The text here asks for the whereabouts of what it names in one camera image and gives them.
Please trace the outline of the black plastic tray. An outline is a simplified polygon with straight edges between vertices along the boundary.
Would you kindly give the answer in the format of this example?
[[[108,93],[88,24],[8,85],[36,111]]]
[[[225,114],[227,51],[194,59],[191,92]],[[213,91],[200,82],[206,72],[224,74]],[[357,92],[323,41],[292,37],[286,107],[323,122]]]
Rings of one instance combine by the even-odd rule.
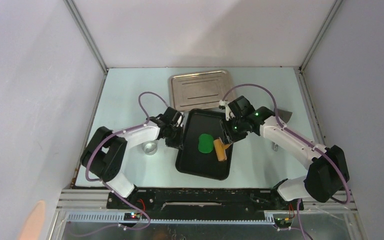
[[[214,141],[225,139],[221,120],[225,114],[205,109],[189,111],[182,136],[182,149],[178,151],[175,167],[184,174],[225,180],[230,174],[233,147],[225,152],[227,160],[219,161]]]

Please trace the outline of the wooden dough roller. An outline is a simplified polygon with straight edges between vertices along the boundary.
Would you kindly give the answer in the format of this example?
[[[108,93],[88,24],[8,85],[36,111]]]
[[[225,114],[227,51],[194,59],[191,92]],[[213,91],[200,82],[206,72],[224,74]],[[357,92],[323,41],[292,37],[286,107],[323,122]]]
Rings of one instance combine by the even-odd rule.
[[[213,141],[214,150],[219,162],[224,162],[228,159],[226,150],[231,146],[231,143],[223,143],[221,138]]]

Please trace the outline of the green dough piece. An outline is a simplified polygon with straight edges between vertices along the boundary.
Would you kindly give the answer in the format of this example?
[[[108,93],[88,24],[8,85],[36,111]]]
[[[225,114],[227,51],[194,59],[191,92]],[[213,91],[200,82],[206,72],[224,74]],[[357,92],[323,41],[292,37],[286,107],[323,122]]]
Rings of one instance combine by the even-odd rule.
[[[198,151],[202,154],[209,154],[214,149],[214,138],[211,134],[203,133],[198,137]]]

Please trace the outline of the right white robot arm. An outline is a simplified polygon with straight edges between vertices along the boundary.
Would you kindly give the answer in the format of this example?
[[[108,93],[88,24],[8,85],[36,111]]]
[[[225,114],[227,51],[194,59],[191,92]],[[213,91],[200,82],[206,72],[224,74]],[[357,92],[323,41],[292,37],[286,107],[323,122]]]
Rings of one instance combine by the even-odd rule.
[[[275,111],[264,106],[255,109],[244,96],[232,102],[220,100],[219,108],[225,111],[221,120],[225,140],[214,141],[219,159],[229,144],[254,133],[286,150],[307,170],[306,175],[282,180],[273,187],[270,201],[275,208],[284,209],[292,200],[303,198],[325,203],[349,181],[345,153],[339,146],[314,143],[287,128]]]

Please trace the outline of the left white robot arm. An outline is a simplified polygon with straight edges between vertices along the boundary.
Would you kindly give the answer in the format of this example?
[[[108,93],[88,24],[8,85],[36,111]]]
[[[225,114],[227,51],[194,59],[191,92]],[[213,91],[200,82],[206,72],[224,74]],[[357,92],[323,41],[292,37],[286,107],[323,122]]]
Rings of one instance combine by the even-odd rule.
[[[172,107],[163,114],[151,116],[146,123],[113,132],[99,127],[84,149],[80,162],[98,181],[119,194],[118,201],[125,208],[133,208],[138,202],[137,187],[122,172],[126,151],[151,141],[165,140],[170,148],[181,148],[184,115]]]

